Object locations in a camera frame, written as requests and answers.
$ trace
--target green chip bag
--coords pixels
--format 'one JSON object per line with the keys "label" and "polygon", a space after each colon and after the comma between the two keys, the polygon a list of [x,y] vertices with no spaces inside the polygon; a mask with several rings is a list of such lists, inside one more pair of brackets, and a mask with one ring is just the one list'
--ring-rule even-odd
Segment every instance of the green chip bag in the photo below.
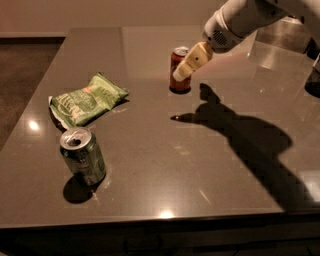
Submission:
{"label": "green chip bag", "polygon": [[129,92],[105,78],[101,73],[87,87],[57,97],[50,97],[53,116],[65,129],[85,126],[93,119],[114,108]]}

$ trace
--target gray table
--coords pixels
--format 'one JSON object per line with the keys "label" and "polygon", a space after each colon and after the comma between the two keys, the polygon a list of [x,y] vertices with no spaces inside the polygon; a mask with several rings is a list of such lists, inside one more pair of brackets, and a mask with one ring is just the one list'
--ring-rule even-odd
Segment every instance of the gray table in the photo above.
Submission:
{"label": "gray table", "polygon": [[[200,36],[198,26],[73,29],[1,151],[0,228],[318,213],[320,106],[303,88],[313,61],[290,53],[287,70],[264,69],[248,60],[252,36],[173,94],[170,54]],[[48,96],[96,72],[131,93],[88,125],[107,166],[91,193],[60,155]]]}

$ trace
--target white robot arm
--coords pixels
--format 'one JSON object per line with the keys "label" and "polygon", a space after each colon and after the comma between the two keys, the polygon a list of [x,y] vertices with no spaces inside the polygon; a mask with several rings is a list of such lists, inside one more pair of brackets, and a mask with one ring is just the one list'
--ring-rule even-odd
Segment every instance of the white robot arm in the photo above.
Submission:
{"label": "white robot arm", "polygon": [[241,43],[260,27],[288,14],[299,18],[320,45],[320,0],[229,0],[207,21],[203,36],[179,64],[174,78],[182,81],[211,60]]}

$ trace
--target aluminum can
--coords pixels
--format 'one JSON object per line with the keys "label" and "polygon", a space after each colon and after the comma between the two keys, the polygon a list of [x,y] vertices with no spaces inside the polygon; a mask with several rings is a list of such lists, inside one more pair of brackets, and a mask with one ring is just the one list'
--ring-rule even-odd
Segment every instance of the aluminum can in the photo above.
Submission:
{"label": "aluminum can", "polygon": [[74,127],[60,138],[60,152],[70,171],[86,185],[100,182],[106,175],[105,164],[96,136],[87,128]]}
{"label": "aluminum can", "polygon": [[188,54],[189,48],[181,46],[175,48],[171,54],[171,67],[170,67],[170,90],[174,93],[187,93],[191,90],[190,82],[191,76],[185,80],[178,82],[173,78],[173,72],[176,70],[179,63],[184,59]]}

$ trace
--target floor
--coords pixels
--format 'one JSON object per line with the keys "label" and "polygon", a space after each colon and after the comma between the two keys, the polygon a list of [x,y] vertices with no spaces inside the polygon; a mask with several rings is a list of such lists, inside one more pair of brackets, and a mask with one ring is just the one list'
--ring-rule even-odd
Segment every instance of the floor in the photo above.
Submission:
{"label": "floor", "polygon": [[0,151],[63,38],[0,39]]}

